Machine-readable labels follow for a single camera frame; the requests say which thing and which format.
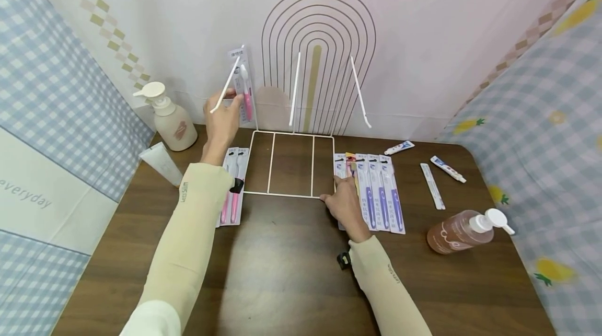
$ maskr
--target bottle label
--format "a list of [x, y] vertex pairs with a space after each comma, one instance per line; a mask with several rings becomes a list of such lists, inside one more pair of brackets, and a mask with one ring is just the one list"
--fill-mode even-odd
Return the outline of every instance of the bottle label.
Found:
[[178, 129], [173, 134], [174, 138], [176, 140], [180, 141], [184, 137], [184, 134], [186, 134], [186, 128], [187, 128], [186, 122], [181, 121], [180, 124], [178, 125]]
[[[458, 236], [458, 232], [459, 230], [453, 230], [454, 232], [456, 232], [456, 236]], [[441, 237], [443, 237], [443, 240], [445, 242], [447, 242], [447, 244], [449, 245], [449, 248], [451, 248], [454, 251], [461, 251], [461, 250], [465, 250], [465, 249], [470, 249], [472, 246], [469, 244], [465, 244], [464, 242], [460, 242], [460, 241], [453, 241], [451, 240], [451, 236], [449, 235], [449, 233], [447, 232], [447, 230], [445, 230], [445, 223], [442, 222], [441, 223]]]

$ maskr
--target blue checkered fabric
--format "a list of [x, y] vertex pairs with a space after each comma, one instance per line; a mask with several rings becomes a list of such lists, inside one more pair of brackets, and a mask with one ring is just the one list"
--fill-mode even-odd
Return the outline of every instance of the blue checkered fabric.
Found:
[[[554, 34], [586, 1], [575, 1], [439, 137], [475, 156], [518, 230], [516, 249], [559, 336], [602, 335], [602, 1]], [[539, 258], [576, 277], [547, 286], [535, 278]]]
[[154, 132], [48, 0], [0, 0], [0, 126], [119, 201]]
[[89, 258], [0, 230], [0, 335], [48, 336]]

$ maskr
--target white wire rack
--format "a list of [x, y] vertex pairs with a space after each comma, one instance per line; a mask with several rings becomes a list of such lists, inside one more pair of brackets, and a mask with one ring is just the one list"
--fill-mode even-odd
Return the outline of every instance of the white wire rack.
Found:
[[[217, 110], [217, 108], [219, 107], [219, 105], [221, 105], [222, 103], [222, 99], [224, 97], [224, 95], [226, 94], [226, 89], [227, 86], [230, 84], [230, 80], [232, 79], [232, 76], [234, 74], [234, 70], [236, 69], [236, 66], [238, 65], [238, 62], [240, 60], [240, 56], [238, 56], [236, 58], [236, 62], [234, 63], [234, 66], [232, 68], [232, 70], [230, 71], [230, 75], [228, 76], [228, 79], [226, 81], [226, 84], [224, 85], [223, 89], [222, 89], [222, 95], [219, 98], [219, 101], [217, 102], [217, 105], [215, 105], [215, 107], [213, 108], [213, 110], [210, 111], [210, 113], [213, 113], [215, 110]], [[366, 125], [368, 126], [369, 129], [372, 128], [372, 126], [370, 125], [370, 123], [368, 122], [368, 117], [366, 116], [366, 109], [364, 107], [364, 99], [362, 97], [362, 92], [360, 90], [360, 83], [357, 81], [357, 73], [355, 70], [355, 63], [353, 63], [353, 57], [349, 56], [349, 61], [351, 62], [351, 67], [352, 67], [352, 71], [353, 71], [353, 78], [355, 80], [355, 87], [357, 90], [357, 95], [358, 98], [360, 99], [360, 105], [362, 107], [362, 114], [364, 116], [364, 122], [366, 123]], [[295, 132], [295, 127], [294, 127], [294, 112], [296, 109], [296, 104], [297, 104], [297, 85], [298, 85], [298, 76], [299, 76], [299, 68], [300, 68], [300, 64], [301, 64], [301, 52], [299, 52], [299, 54], [297, 55], [297, 69], [295, 71], [295, 83], [294, 83], [294, 88], [293, 88], [293, 99], [292, 99], [292, 105], [291, 105], [291, 115], [288, 121], [288, 125], [293, 127], [293, 131], [292, 132], [280, 132], [280, 131], [264, 131], [264, 130], [260, 130], [259, 127], [259, 121], [258, 121], [258, 117], [257, 117], [257, 107], [255, 106], [255, 97], [253, 96], [253, 108], [254, 108], [254, 117], [255, 117], [255, 130], [253, 131], [253, 134], [251, 135], [251, 143], [249, 145], [249, 159], [252, 157], [251, 153], [253, 150], [253, 142], [255, 139], [255, 134], [272, 134], [272, 150], [270, 153], [270, 172], [268, 174], [267, 177], [267, 189], [265, 192], [256, 192], [256, 191], [244, 191], [244, 193], [250, 193], [250, 194], [256, 194], [256, 195], [269, 195], [269, 196], [282, 196], [285, 198], [305, 198], [305, 199], [319, 199], [320, 196], [315, 196], [314, 195], [314, 165], [316, 164], [316, 139], [317, 138], [329, 138], [332, 141], [332, 155], [331, 157], [334, 157], [335, 154], [335, 138], [333, 136], [334, 133], [334, 126], [332, 128], [332, 130], [330, 131], [329, 135], [314, 135], [314, 134], [303, 134], [303, 133], [299, 133], [299, 132]], [[311, 137], [311, 183], [310, 183], [310, 193], [309, 195], [297, 195], [297, 194], [287, 194], [287, 193], [274, 193], [274, 192], [270, 192], [270, 185], [272, 184], [272, 169], [273, 169], [273, 163], [274, 163], [274, 146], [276, 145], [276, 135], [293, 135], [293, 136], [303, 136], [303, 137]]]

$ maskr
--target pump dispenser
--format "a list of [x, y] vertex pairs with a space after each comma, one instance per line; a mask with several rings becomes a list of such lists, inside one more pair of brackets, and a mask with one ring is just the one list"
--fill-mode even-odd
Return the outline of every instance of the pump dispenser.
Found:
[[148, 83], [134, 95], [152, 101], [152, 107], [155, 109], [155, 127], [170, 150], [178, 152], [194, 144], [198, 134], [192, 119], [185, 109], [171, 102], [165, 94], [163, 83]]
[[465, 210], [433, 226], [426, 241], [435, 252], [448, 254], [491, 242], [494, 227], [514, 234], [506, 215], [498, 209], [490, 208], [484, 215]]

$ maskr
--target toothbrush package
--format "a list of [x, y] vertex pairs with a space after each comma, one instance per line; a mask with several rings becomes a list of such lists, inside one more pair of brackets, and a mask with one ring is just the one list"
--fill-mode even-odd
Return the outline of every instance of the toothbrush package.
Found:
[[[234, 178], [245, 180], [247, 173], [247, 165], [249, 163], [249, 149], [240, 147], [231, 147], [226, 152], [223, 168], [226, 169]], [[219, 214], [219, 219], [216, 227], [227, 225], [240, 225], [240, 213], [242, 211], [242, 193], [229, 192], [226, 201], [222, 207], [222, 212]]]
[[251, 82], [251, 66], [249, 64], [249, 56], [247, 55], [247, 48], [244, 46], [237, 48], [236, 50], [229, 51], [227, 59], [230, 66], [234, 66], [236, 59], [240, 56], [238, 64], [234, 69], [234, 75], [232, 77], [231, 86], [236, 90], [237, 95], [243, 95], [244, 99], [240, 106], [240, 124], [253, 122], [255, 117], [255, 101], [254, 101], [254, 88]]
[[391, 157], [379, 155], [380, 175], [383, 179], [385, 198], [387, 199], [387, 210], [389, 212], [389, 230], [396, 234], [405, 234], [406, 227], [401, 214], [397, 182], [395, 181], [395, 169]]
[[375, 154], [336, 153], [334, 172], [353, 177], [362, 218], [368, 229], [405, 234], [401, 204], [391, 157]]
[[368, 172], [370, 176], [370, 184], [372, 185], [372, 195], [374, 197], [373, 201], [376, 217], [376, 228], [379, 230], [389, 230], [387, 197], [385, 196], [385, 187], [380, 175], [380, 162], [378, 155], [368, 154]]
[[368, 229], [375, 231], [378, 229], [376, 227], [375, 204], [368, 170], [368, 156], [357, 153], [355, 155], [355, 162], [357, 173], [356, 185], [360, 195], [362, 216], [364, 217], [366, 224], [368, 224]]
[[[335, 153], [334, 155], [335, 175], [339, 178], [347, 178], [347, 161], [344, 153]], [[339, 230], [345, 230], [341, 222], [338, 223]]]

